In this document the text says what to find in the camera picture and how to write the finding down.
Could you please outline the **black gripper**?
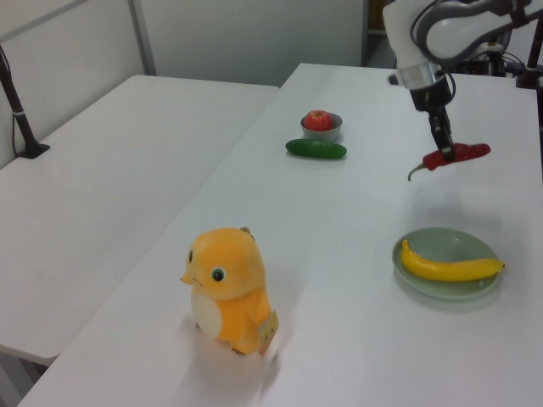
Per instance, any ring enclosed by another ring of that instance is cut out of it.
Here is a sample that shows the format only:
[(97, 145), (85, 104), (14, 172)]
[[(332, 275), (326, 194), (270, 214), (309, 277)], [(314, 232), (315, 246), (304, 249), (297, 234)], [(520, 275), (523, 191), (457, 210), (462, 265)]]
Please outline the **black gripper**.
[(428, 122), (436, 148), (441, 151), (445, 161), (453, 161), (455, 153), (451, 137), (451, 125), (445, 106), (453, 99), (453, 91), (448, 75), (437, 78), (430, 86), (409, 91), (417, 111), (428, 112)]

